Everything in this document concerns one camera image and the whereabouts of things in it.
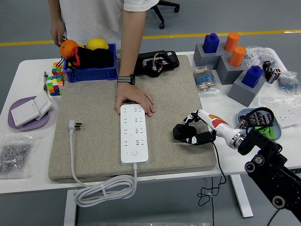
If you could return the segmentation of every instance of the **blue plastic bin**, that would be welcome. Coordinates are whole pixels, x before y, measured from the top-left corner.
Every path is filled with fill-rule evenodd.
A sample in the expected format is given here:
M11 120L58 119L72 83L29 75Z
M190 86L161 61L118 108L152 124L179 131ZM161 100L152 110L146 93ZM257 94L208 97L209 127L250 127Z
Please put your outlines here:
M64 60L63 71L66 72L68 76L68 82L78 82L78 81L91 81L91 80L116 80L116 45L114 43L108 44L109 51L114 55L114 66L105 68L86 68L86 69L74 69L74 75L72 75L72 69L67 67L68 60Z

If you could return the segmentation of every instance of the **hand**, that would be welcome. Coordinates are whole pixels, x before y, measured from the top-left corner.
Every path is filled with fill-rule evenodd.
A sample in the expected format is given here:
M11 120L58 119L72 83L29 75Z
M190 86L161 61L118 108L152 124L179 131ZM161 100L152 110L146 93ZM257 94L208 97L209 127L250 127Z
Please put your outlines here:
M140 103L144 112L148 116L152 116L152 113L156 112L153 106L155 102L149 93L144 92L142 89L127 82L118 83L115 103L115 110L117 114L120 114L120 107L126 100L132 100Z
M51 21L50 34L53 42L60 47L63 42L63 35L66 31L65 24L62 19Z

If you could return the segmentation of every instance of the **white cable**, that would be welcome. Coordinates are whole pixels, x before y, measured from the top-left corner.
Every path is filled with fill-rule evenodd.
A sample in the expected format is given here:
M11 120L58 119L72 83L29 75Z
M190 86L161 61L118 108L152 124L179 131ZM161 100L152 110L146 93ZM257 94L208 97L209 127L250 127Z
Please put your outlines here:
M120 175L113 177L100 184L89 186L78 180L74 172L74 157L73 157L73 145L72 135L74 130L70 130L70 153L71 153L71 172L74 180L82 185L84 188L77 190L74 194L74 201L81 207L90 207L97 205L101 202L114 199L128 199L132 197L137 188L137 163L133 164L134 177L131 175ZM117 186L126 186L119 191L109 191L110 189Z

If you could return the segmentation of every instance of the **wristwatch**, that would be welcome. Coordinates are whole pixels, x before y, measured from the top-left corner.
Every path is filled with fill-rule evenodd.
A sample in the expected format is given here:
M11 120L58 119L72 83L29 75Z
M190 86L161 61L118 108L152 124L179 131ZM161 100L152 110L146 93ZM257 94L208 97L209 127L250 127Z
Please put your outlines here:
M128 82L131 85L135 85L135 76L133 74L131 74L129 77L119 76L117 78L117 83L119 83L119 82Z

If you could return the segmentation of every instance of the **white t-shirt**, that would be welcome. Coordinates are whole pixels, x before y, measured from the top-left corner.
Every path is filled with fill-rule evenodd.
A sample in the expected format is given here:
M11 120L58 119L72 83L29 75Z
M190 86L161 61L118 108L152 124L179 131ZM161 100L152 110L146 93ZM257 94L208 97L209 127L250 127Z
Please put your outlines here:
M143 12L158 0L60 0L68 39L86 45L92 38L115 43L120 55L122 12Z

